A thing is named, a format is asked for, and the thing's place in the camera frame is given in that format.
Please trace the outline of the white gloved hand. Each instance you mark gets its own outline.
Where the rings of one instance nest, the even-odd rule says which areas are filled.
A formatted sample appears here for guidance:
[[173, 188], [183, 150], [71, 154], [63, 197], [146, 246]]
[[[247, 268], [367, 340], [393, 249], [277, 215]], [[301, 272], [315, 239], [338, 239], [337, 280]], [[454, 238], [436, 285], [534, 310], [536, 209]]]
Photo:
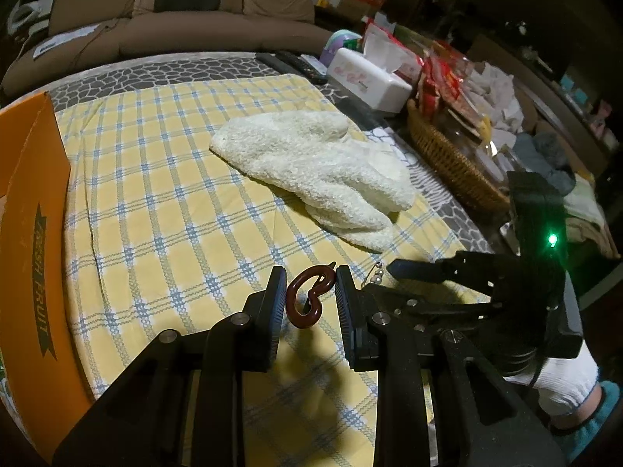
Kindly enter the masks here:
[[531, 364], [508, 383], [531, 386], [539, 394], [540, 407], [560, 427], [587, 420], [602, 400], [599, 369], [586, 342], [576, 358], [547, 358], [540, 366]]

